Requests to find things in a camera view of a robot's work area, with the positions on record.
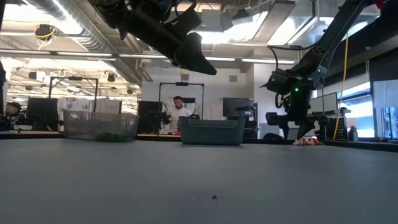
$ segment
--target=yellow cable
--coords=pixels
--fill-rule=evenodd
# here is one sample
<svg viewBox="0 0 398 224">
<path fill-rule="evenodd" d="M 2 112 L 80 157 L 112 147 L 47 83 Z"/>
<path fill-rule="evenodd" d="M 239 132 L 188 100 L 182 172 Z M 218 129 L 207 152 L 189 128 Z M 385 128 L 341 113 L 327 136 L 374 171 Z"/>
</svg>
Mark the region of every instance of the yellow cable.
<svg viewBox="0 0 398 224">
<path fill-rule="evenodd" d="M 335 134 L 333 135 L 333 140 L 336 139 L 337 127 L 338 127 L 338 123 L 340 121 L 340 109 L 341 109 L 341 103 L 343 102 L 343 91 L 344 91 L 344 86 L 346 83 L 346 75 L 347 75 L 347 54 L 348 54 L 348 32 L 347 32 L 347 38 L 346 38 L 346 50 L 345 50 L 345 58 L 344 58 L 343 86 L 341 87 L 340 103 L 338 106 L 338 115 L 337 115 L 336 128 L 335 128 Z"/>
<path fill-rule="evenodd" d="M 39 35 L 36 35 L 36 34 L 35 34 L 35 36 L 36 36 L 37 38 L 46 38 L 46 37 L 50 37 L 50 36 L 55 32 L 55 30 L 56 30 L 56 28 L 55 28 L 51 33 L 49 33 L 49 34 L 47 34 L 47 35 L 44 35 L 44 36 L 39 36 Z"/>
</svg>

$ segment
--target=computer monitor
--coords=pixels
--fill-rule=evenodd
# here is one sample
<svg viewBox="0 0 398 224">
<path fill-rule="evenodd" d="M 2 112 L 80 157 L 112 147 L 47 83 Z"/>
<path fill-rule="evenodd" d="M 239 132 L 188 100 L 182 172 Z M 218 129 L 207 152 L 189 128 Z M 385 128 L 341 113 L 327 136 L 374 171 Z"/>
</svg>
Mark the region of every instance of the computer monitor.
<svg viewBox="0 0 398 224">
<path fill-rule="evenodd" d="M 226 117 L 253 117 L 254 99 L 250 98 L 223 98 L 223 116 Z"/>
<path fill-rule="evenodd" d="M 138 101 L 138 133 L 155 133 L 160 129 L 160 113 L 162 102 Z"/>
<path fill-rule="evenodd" d="M 26 116 L 34 121 L 35 131 L 58 130 L 58 100 L 48 98 L 29 97 Z"/>
</svg>

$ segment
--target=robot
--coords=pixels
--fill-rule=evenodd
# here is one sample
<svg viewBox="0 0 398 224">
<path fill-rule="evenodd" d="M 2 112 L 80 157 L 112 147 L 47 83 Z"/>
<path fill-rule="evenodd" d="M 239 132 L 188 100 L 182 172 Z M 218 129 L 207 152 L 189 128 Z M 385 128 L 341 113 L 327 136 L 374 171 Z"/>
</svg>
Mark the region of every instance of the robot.
<svg viewBox="0 0 398 224">
<path fill-rule="evenodd" d="M 201 37 L 191 30 L 201 24 L 201 19 L 195 11 L 196 0 L 190 0 L 192 5 L 176 19 L 168 21 L 173 7 L 182 0 L 88 0 L 102 19 L 113 29 L 118 29 L 121 39 L 128 33 L 140 38 L 160 53 L 167 56 L 175 66 L 194 72 L 216 75 L 217 71 L 201 52 Z M 288 70 L 277 69 L 272 72 L 269 81 L 263 86 L 276 93 L 275 105 L 285 108 L 286 115 L 267 113 L 269 125 L 278 125 L 285 136 L 289 132 L 287 123 L 295 122 L 300 126 L 297 139 L 303 137 L 315 128 L 314 122 L 322 119 L 319 114 L 308 114 L 312 91 L 315 83 L 323 83 L 333 53 L 348 29 L 354 23 L 361 11 L 372 4 L 384 7 L 383 0 L 346 0 L 341 6 L 333 22 L 322 38 L 307 50 L 301 61 Z M 286 49 L 273 46 L 273 49 Z"/>
</svg>

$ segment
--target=green object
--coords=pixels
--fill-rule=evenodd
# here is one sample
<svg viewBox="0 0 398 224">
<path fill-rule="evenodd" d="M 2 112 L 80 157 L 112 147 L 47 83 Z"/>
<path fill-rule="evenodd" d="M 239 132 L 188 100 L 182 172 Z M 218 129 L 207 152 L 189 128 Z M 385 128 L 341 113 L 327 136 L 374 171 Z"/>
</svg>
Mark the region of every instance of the green object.
<svg viewBox="0 0 398 224">
<path fill-rule="evenodd" d="M 128 142 L 133 139 L 127 134 L 105 132 L 97 134 L 95 140 L 101 142 Z"/>
</svg>

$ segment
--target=white shirt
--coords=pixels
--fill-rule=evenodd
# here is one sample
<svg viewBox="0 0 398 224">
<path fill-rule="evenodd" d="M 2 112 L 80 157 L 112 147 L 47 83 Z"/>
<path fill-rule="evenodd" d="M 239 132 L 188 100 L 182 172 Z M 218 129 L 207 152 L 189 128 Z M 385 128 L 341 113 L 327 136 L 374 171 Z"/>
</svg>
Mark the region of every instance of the white shirt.
<svg viewBox="0 0 398 224">
<path fill-rule="evenodd" d="M 63 121 L 63 109 L 73 111 L 93 111 L 93 100 L 80 99 L 80 98 L 61 98 L 58 99 L 58 115 L 60 120 Z"/>
<path fill-rule="evenodd" d="M 175 132 L 178 131 L 179 117 L 181 116 L 189 117 L 192 115 L 192 112 L 186 108 L 181 108 L 181 109 L 171 108 L 170 115 L 172 122 L 169 124 L 169 132 Z"/>
</svg>

